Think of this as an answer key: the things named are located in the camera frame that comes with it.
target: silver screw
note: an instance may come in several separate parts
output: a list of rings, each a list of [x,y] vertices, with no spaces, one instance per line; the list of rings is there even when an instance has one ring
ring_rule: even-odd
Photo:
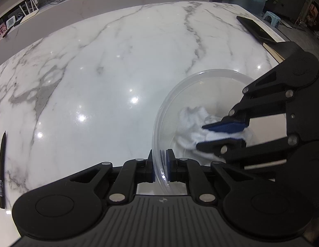
[[[125,196],[121,193],[114,193],[109,196],[109,199],[112,202],[121,202],[122,200],[125,200]]]
[[[233,116],[234,114],[235,114],[235,110],[234,110],[234,109],[232,109],[232,110],[229,111],[229,116],[230,116],[230,117]]]
[[[200,200],[205,202],[205,203],[210,203],[210,202],[215,200],[215,196],[212,194],[205,193],[205,194],[200,195]]]
[[[227,147],[226,145],[224,145],[224,146],[221,148],[220,153],[221,153],[221,154],[225,154],[225,153],[227,152],[227,150],[228,150],[228,147]]]
[[[290,146],[294,146],[294,145],[296,145],[298,143],[298,138],[295,135],[291,135],[291,136],[288,137],[287,143]]]
[[[293,96],[293,91],[292,91],[292,90],[287,90],[286,93],[285,93],[285,96],[286,96],[287,98],[292,97],[292,96]]]

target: ribbed gray panel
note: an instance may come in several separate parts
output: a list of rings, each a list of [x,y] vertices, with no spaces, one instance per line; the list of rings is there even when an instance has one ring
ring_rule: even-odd
[[[42,242],[24,237],[14,247],[310,247],[303,238],[260,242],[231,229],[213,207],[189,196],[135,196],[133,202],[109,208],[92,230],[75,238]]]

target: blue gripper pad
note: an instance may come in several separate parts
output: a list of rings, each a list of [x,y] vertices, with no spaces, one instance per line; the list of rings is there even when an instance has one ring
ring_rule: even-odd
[[[204,125],[202,128],[207,129],[213,132],[222,132],[222,133],[238,133],[243,131],[247,127],[246,124],[242,122],[227,122],[227,123],[221,123],[221,122],[216,122],[213,124],[207,124]]]

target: black pen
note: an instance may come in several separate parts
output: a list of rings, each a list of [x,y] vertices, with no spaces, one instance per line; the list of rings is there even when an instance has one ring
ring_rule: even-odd
[[[0,207],[5,209],[5,190],[4,190],[4,161],[5,161],[6,131],[3,134],[0,144]]]

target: smartphone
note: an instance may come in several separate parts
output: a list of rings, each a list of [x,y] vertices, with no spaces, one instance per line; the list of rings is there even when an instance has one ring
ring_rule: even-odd
[[[244,18],[241,16],[236,17],[240,23],[262,44],[262,43],[276,43],[276,41],[254,20]]]

